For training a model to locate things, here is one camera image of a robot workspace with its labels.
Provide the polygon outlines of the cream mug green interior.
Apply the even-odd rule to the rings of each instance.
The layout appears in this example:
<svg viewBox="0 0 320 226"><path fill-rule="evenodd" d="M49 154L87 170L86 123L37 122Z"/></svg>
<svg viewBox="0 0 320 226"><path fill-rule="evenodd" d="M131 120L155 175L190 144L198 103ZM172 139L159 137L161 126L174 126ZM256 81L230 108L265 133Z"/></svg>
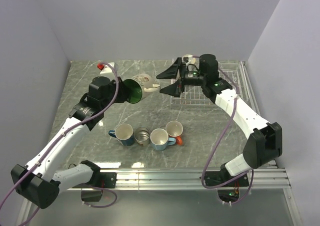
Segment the cream mug green interior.
<svg viewBox="0 0 320 226"><path fill-rule="evenodd" d="M144 100L153 92L159 91L161 86L154 83L154 79L145 73L135 75L123 81L129 89L128 103L136 104Z"/></svg>

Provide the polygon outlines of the tall cream illustrated mug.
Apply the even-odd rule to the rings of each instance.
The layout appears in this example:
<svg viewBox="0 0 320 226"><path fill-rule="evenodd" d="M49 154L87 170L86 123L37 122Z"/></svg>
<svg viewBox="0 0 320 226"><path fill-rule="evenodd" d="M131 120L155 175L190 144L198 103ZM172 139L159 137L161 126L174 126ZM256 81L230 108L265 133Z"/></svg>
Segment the tall cream illustrated mug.
<svg viewBox="0 0 320 226"><path fill-rule="evenodd" d="M192 54L186 54L182 57L182 61L184 62L185 65L189 65L189 64L195 64L196 59Z"/></svg>

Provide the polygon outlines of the cream steel-lined tumbler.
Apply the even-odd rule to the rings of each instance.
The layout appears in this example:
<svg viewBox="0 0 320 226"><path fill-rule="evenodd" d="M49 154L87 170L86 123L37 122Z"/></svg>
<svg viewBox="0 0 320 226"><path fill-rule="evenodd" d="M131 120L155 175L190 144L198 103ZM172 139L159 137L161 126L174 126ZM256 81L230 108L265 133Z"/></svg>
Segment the cream steel-lined tumbler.
<svg viewBox="0 0 320 226"><path fill-rule="evenodd" d="M146 127L139 127L134 132L134 138L138 145L147 146L150 143L150 130Z"/></svg>

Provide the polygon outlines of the orange mug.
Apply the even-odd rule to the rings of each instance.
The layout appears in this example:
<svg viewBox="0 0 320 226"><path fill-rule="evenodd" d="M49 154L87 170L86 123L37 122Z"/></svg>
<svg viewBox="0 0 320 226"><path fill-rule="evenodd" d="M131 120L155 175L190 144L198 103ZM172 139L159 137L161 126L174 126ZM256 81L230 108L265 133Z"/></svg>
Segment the orange mug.
<svg viewBox="0 0 320 226"><path fill-rule="evenodd" d="M166 124L165 130L167 131L168 135L170 137L173 137L176 139L176 144L179 146L182 146L183 140L182 140L182 134L183 134L183 126L178 121L170 121Z"/></svg>

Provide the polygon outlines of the light blue mug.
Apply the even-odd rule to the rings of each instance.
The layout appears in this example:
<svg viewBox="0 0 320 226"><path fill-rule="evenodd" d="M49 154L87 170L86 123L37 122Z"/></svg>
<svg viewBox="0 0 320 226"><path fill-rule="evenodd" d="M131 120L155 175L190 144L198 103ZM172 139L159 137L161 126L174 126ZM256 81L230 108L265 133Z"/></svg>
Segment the light blue mug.
<svg viewBox="0 0 320 226"><path fill-rule="evenodd" d="M151 146L156 151L163 151L167 146L174 145L176 139L168 135L165 129L154 129L150 134Z"/></svg>

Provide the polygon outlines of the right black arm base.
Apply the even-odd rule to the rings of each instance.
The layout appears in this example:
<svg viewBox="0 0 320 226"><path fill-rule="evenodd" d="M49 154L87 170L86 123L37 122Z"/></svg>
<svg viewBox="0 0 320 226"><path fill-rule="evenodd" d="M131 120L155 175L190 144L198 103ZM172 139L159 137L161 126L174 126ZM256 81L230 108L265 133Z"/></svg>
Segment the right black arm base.
<svg viewBox="0 0 320 226"><path fill-rule="evenodd" d="M206 171L203 178L203 186L206 189L221 187L248 187L248 175L244 174L240 177L230 176L222 171Z"/></svg>

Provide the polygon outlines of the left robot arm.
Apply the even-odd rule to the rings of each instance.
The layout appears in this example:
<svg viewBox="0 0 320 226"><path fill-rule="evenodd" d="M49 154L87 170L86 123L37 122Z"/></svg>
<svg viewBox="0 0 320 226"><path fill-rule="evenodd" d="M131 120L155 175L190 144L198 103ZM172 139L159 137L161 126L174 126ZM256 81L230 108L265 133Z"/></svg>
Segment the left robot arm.
<svg viewBox="0 0 320 226"><path fill-rule="evenodd" d="M113 103L124 103L129 92L120 77L109 80L95 77L88 92L82 96L62 128L42 151L26 165L15 165L11 177L15 191L40 209L49 207L58 195L80 184L99 187L102 184L100 167L85 160L76 167L58 172L57 169L82 138L104 117Z"/></svg>

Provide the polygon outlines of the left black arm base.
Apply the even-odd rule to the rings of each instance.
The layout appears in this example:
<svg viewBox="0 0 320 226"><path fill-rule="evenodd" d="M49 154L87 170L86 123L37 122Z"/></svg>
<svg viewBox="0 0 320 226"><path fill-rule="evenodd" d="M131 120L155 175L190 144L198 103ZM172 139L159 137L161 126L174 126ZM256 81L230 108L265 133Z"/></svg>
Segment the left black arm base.
<svg viewBox="0 0 320 226"><path fill-rule="evenodd" d="M113 189L116 186L117 173L116 172L102 172L101 168L95 163L85 160L81 164L87 165L92 170L92 176L87 185L99 188Z"/></svg>

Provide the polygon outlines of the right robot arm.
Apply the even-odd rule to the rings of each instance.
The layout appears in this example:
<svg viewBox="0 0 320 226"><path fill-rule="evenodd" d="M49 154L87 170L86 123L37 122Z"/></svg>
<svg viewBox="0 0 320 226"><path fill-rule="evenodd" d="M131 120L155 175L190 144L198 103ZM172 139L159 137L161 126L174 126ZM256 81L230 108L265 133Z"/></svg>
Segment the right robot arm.
<svg viewBox="0 0 320 226"><path fill-rule="evenodd" d="M186 86L199 86L214 105L230 116L229 124L235 122L247 138L243 152L221 165L213 185L207 186L205 176L212 159L209 156L201 175L201 184L206 189L233 185L248 172L280 157L283 153L283 130L279 123L270 123L250 108L239 96L238 87L229 77L221 78L222 71L216 56L185 55L178 57L157 79L175 79L175 83L160 92L180 97Z"/></svg>

